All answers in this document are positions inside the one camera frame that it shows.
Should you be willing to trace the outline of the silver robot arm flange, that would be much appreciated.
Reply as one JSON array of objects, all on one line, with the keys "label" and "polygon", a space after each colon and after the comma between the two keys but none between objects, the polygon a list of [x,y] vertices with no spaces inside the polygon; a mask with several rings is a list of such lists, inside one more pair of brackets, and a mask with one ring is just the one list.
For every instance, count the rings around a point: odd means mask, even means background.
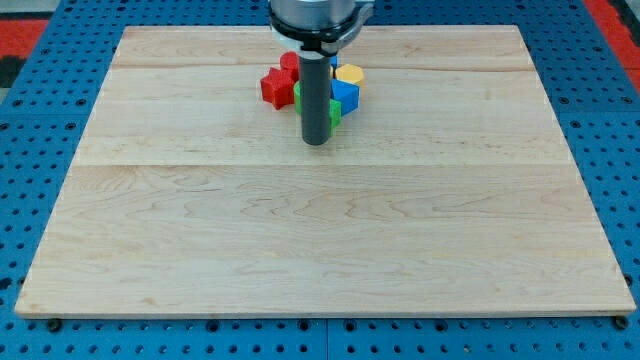
[{"label": "silver robot arm flange", "polygon": [[269,1],[274,38],[306,59],[335,56],[356,39],[373,13],[374,1]]}]

